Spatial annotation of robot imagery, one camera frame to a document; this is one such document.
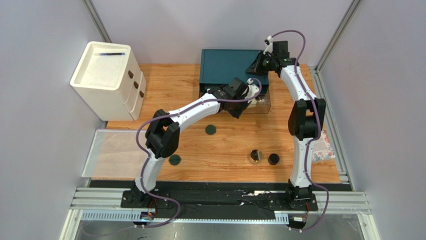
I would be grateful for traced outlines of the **clear acrylic drawer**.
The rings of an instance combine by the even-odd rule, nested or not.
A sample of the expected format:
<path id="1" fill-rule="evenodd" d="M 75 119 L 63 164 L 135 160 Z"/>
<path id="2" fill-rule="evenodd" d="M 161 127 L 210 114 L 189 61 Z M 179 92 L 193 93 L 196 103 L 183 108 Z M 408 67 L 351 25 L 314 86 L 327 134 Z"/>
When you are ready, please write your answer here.
<path id="1" fill-rule="evenodd" d="M 268 114 L 271 108 L 271 100 L 269 90 L 265 94 L 260 94 L 258 97 L 253 99 L 247 108 L 244 110 L 244 114 Z"/>

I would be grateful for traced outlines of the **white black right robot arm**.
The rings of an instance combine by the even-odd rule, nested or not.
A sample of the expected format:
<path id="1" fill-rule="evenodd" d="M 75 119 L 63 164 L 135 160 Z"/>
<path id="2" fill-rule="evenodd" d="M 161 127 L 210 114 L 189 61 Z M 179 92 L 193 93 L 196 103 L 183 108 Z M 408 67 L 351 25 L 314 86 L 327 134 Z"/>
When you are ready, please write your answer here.
<path id="1" fill-rule="evenodd" d="M 285 190 L 286 204 L 294 208 L 311 200 L 311 179 L 314 143 L 321 136 L 326 101 L 317 98 L 301 74 L 296 58 L 291 58 L 287 41 L 265 40 L 266 49 L 260 51 L 246 69 L 247 74 L 267 76 L 274 71 L 287 86 L 294 101 L 288 119 L 288 131 L 294 140 L 294 162 Z"/>

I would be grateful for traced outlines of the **cream lotion bottle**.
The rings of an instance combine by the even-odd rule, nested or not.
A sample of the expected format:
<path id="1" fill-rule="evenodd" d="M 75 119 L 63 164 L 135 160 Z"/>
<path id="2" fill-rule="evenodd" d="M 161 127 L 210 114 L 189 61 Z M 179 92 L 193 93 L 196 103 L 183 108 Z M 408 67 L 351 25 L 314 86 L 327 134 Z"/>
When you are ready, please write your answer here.
<path id="1" fill-rule="evenodd" d="M 253 107 L 264 106 L 268 104 L 269 104 L 269 100 L 266 96 L 258 96 L 250 102 L 250 105 Z"/>

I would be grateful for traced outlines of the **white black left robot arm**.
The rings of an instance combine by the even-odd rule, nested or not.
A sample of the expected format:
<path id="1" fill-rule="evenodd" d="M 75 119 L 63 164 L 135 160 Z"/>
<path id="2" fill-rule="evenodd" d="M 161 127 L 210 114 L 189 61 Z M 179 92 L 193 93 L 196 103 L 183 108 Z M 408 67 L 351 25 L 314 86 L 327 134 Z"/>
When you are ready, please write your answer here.
<path id="1" fill-rule="evenodd" d="M 131 188 L 132 196 L 142 202 L 155 186 L 165 160 L 179 147 L 180 134 L 196 122 L 221 111 L 239 118 L 242 112 L 259 96 L 262 84 L 257 78 L 242 81 L 234 78 L 231 83 L 210 88 L 202 97 L 188 105 L 169 112 L 157 110 L 153 118 L 142 124 L 147 127 L 146 142 L 140 143 L 142 128 L 136 132 L 136 144 L 146 153 L 140 175 Z"/>

